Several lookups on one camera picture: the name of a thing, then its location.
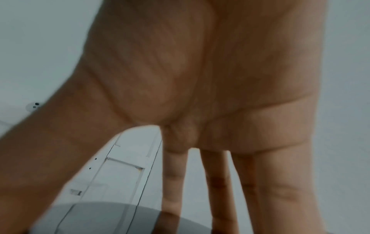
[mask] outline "hand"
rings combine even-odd
[[[118,119],[160,126],[164,211],[180,213],[187,151],[199,148],[224,221],[214,229],[238,232],[228,150],[255,233],[324,233],[310,139],[325,3],[104,1],[75,74]]]

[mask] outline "skin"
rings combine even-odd
[[[325,12],[324,0],[104,1],[71,78],[0,141],[0,233],[26,230],[111,137],[143,125],[162,133],[164,212],[180,214],[199,148],[213,229],[238,233],[230,151],[254,233],[324,233],[311,135]]]

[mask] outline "palm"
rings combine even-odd
[[[105,1],[81,64],[119,113],[161,126],[168,152],[299,144],[314,120],[322,17],[304,13],[317,3],[266,2]]]

